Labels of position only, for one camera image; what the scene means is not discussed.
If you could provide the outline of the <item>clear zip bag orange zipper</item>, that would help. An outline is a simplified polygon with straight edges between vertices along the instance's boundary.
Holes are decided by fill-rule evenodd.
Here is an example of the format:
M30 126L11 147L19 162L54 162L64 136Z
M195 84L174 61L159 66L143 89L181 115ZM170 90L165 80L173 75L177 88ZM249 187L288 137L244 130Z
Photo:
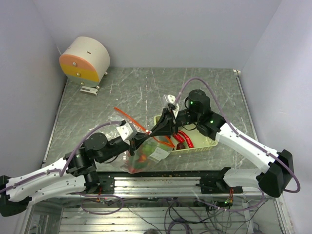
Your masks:
M106 164L125 172L135 174L147 171L168 157L175 148L168 136L156 136L147 139L132 156L128 151L106 161Z

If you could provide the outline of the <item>red cherry bunch with leaves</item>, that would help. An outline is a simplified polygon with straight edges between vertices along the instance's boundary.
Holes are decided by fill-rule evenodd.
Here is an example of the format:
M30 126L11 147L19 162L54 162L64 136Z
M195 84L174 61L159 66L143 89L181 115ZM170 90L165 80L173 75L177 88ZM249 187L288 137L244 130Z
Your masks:
M124 158L122 169L128 173L135 174L147 168L149 161L146 154L131 156L127 154Z

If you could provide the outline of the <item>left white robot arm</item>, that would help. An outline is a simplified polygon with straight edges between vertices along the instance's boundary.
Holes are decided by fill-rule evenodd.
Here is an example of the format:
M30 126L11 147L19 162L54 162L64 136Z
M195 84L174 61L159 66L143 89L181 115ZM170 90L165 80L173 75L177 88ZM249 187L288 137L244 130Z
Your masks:
M131 140L120 136L108 140L105 134L95 133L76 152L44 168L16 178L1 176L0 214L14 216L28 206L59 195L95 193L100 187L96 163L111 162L124 152L133 155L147 139L149 135L144 133L136 134Z

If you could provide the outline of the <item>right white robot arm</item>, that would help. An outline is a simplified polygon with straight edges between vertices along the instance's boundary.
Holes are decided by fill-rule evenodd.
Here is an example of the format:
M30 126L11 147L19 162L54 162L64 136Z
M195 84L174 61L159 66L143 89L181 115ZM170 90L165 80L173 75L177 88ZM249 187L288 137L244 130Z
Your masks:
M256 169L225 169L215 180L216 189L227 192L231 187L259 188L271 197L280 197L294 175L293 156L260 144L244 134L222 115L211 110L210 98L204 91L192 90L187 97L188 106L180 110L175 96L163 96L163 110L159 121L151 130L152 137L169 136L179 128L194 124L205 137L234 149L256 166Z

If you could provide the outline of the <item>red chili pepper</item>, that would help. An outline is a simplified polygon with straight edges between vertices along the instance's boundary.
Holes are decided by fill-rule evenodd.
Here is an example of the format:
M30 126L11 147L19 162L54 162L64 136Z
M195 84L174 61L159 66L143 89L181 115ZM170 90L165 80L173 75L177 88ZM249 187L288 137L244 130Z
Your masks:
M178 132L185 138L188 147L189 148L194 148L194 144L193 144L191 138L182 130L179 130Z
M173 137L179 143L184 143L185 142L185 139L179 133L173 134Z

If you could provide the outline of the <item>dark purple plum bottom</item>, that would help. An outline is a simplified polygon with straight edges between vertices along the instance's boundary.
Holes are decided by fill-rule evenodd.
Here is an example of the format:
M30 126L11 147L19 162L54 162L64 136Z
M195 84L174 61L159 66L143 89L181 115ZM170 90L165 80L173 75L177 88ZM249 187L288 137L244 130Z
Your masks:
M176 146L176 150L183 150L185 149L185 145L183 143L178 143Z

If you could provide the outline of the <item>cream plastic basket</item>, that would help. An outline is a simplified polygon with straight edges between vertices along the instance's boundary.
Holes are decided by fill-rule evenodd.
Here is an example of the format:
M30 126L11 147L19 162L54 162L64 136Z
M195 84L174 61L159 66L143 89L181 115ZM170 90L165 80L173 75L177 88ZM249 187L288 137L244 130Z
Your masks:
M179 142L177 142L174 139L174 137L171 136L170 140L175 145L175 148L170 152L169 156L176 156L176 155L180 156L180 155L185 155L185 154L204 152L218 145L217 141L211 140L209 137L202 135L195 128L195 124L186 125L186 127L179 127L178 130L184 131L191 138L194 144L194 148L189 148L185 140L185 142L183 143L185 145L185 149L176 150L176 146Z

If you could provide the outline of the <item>white corner clip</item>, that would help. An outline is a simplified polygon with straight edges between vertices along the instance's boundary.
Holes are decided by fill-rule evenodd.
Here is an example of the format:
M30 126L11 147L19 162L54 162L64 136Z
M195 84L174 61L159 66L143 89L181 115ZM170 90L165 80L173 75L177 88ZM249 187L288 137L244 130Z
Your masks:
M240 74L241 74L241 71L236 70L236 69L233 69L233 72L234 72L234 73L236 73L236 74L238 74L238 75L240 75Z

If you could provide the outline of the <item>round pastel drawer cabinet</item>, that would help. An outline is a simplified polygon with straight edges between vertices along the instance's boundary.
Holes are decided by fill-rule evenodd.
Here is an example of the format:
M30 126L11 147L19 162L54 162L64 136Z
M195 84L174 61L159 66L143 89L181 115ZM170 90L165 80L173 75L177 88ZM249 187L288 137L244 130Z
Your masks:
M111 60L105 46L90 37L77 37L59 57L64 74L74 83L90 88L99 86Z

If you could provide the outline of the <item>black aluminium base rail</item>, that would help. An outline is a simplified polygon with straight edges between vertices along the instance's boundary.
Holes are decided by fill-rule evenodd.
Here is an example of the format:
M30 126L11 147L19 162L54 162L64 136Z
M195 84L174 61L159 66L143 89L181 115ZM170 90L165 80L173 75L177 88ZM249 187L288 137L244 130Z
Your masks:
M170 197L210 194L241 194L241 186L230 187L223 180L228 168L205 171L98 172L98 184L87 188L91 195L120 197Z

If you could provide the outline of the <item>small white metal bracket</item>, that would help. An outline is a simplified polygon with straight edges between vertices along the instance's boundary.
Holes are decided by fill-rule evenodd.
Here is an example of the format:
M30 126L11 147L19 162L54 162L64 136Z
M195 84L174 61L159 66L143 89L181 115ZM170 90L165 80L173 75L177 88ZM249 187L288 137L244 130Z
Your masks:
M80 88L80 92L88 95L97 96L98 95L98 89L97 88L91 88L87 86L82 86Z

